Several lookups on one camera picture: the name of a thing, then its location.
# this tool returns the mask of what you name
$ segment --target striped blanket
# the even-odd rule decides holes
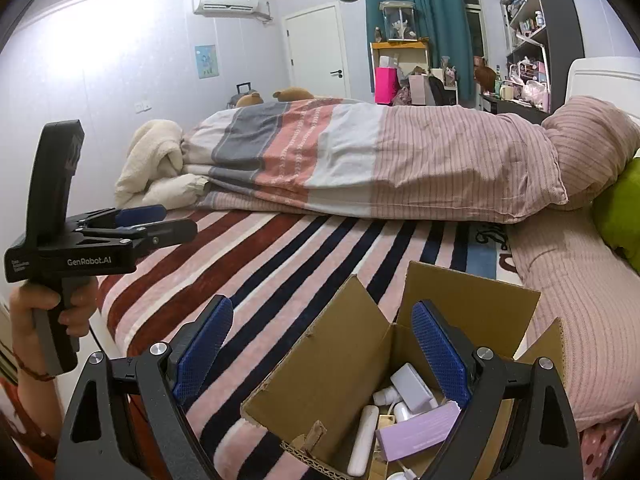
[[[237,210],[178,216],[197,222],[197,238],[156,251],[133,274],[102,278],[101,313],[119,348],[134,356],[171,339],[214,294],[231,298],[233,326],[187,410],[225,480],[318,478],[239,409],[349,275],[358,275],[389,320],[411,260],[520,283],[494,224]]]
[[[213,114],[182,141],[196,205],[359,218],[518,222],[564,204],[545,129],[460,106],[324,99]]]

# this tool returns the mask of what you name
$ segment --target blue textured pad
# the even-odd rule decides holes
[[[231,300],[224,298],[192,339],[177,364],[173,394],[178,404],[183,405],[187,399],[198,394],[233,320]]]
[[[464,410],[471,400],[471,391],[466,382],[466,367],[447,335],[421,301],[412,309],[411,324],[442,393],[447,399],[455,400],[460,409]]]
[[[166,209],[161,205],[146,205],[123,209],[115,218],[117,227],[129,227],[139,224],[159,222],[166,217]]]

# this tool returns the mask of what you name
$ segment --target window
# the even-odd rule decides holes
[[[464,0],[466,7],[466,20],[469,23],[471,33],[471,46],[474,56],[484,57],[484,20],[480,0]]]

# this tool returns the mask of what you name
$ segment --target green pillow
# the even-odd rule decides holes
[[[640,272],[640,158],[634,158],[613,186],[593,201],[593,221],[612,249],[622,248]]]

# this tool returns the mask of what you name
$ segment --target metal screw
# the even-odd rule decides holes
[[[494,351],[486,346],[481,346],[478,350],[478,357],[484,359],[485,361],[489,361],[494,358]]]
[[[89,362],[92,365],[97,365],[104,358],[104,354],[102,352],[94,352],[89,356]]]
[[[153,355],[162,355],[166,352],[166,343],[163,343],[162,341],[159,343],[153,343],[149,351]]]
[[[548,357],[541,357],[540,361],[538,362],[540,363],[540,366],[542,366],[545,370],[551,370],[551,368],[554,367],[554,362]]]

